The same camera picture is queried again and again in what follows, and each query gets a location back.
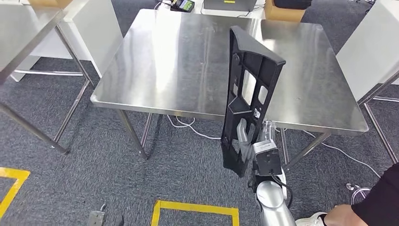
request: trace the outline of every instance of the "gray carpet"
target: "gray carpet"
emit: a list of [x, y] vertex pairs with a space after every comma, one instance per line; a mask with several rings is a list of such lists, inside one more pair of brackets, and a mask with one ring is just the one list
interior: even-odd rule
[[[152, 0], [112, 2], [123, 34], [140, 8], [155, 5]], [[303, 21], [322, 24], [338, 52], [367, 8], [367, 3], [314, 0]], [[85, 66], [95, 77], [92, 65]], [[35, 69], [76, 70], [71, 61], [48, 58], [41, 59]], [[77, 77], [30, 75], [20, 83], [7, 81], [0, 89], [0, 98], [53, 136], [83, 81]], [[391, 86], [385, 93], [399, 97], [399, 87]], [[377, 101], [370, 105], [392, 147], [399, 150], [399, 106]], [[140, 136], [146, 114], [129, 112], [129, 117]], [[365, 118], [368, 133], [359, 137], [332, 136], [326, 143], [367, 162], [382, 174], [391, 161], [370, 119]], [[220, 136], [222, 126], [221, 122], [206, 120], [194, 124], [210, 136]], [[173, 128], [165, 116], [153, 119], [146, 145], [151, 155], [148, 161], [134, 150], [116, 113], [93, 107], [89, 93], [61, 138], [61, 145], [71, 150], [69, 155], [47, 147], [4, 114], [0, 114], [0, 128], [0, 166], [31, 172], [1, 219], [2, 226], [85, 225], [89, 212], [99, 210], [104, 202], [108, 204], [105, 225], [115, 225], [121, 214], [125, 225], [149, 225], [156, 200], [235, 207], [241, 225], [260, 224], [255, 195], [247, 188], [249, 172], [239, 179], [222, 167], [218, 141], [199, 137], [188, 128]], [[288, 130], [287, 139], [291, 158], [311, 142], [302, 131]], [[287, 180], [295, 195], [293, 215], [300, 218], [348, 203], [351, 193], [345, 188], [347, 182], [372, 186], [377, 177], [338, 151], [319, 146], [287, 172]], [[0, 197], [11, 183], [0, 179]], [[231, 225], [231, 218], [162, 210], [159, 225]]]

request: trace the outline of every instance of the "shoe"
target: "shoe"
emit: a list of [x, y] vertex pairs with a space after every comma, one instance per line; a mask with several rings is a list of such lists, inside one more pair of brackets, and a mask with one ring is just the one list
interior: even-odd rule
[[324, 226], [323, 220], [320, 215], [327, 214], [324, 212], [318, 212], [313, 214], [310, 218], [302, 218], [295, 221], [296, 226]]

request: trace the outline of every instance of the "card reader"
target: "card reader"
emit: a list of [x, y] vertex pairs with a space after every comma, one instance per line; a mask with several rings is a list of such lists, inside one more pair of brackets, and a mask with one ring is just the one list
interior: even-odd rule
[[191, 0], [177, 0], [171, 10], [189, 13], [194, 9], [195, 2]]

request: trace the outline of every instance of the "yellow floor tape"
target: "yellow floor tape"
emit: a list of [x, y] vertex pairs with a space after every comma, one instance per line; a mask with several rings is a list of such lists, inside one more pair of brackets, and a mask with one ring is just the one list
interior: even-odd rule
[[3, 214], [6, 212], [11, 201], [14, 199], [29, 174], [30, 172], [26, 170], [0, 167], [0, 177], [16, 179], [6, 196], [4, 196], [3, 201], [0, 202], [0, 219], [3, 217]]
[[219, 206], [208, 206], [200, 204], [190, 204], [183, 202], [169, 202], [158, 200], [155, 203], [154, 211], [152, 213], [151, 226], [158, 226], [160, 220], [160, 209], [170, 210], [184, 210], [201, 213], [216, 213], [223, 215], [230, 215], [232, 217], [232, 226], [239, 226], [239, 211], [237, 208], [227, 208]]

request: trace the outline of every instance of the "green screen display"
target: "green screen display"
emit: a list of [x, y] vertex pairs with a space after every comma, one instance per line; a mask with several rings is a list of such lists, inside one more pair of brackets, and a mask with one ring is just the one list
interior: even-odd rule
[[184, 10], [189, 10], [192, 6], [192, 1], [185, 1], [185, 5], [183, 7], [181, 7]]

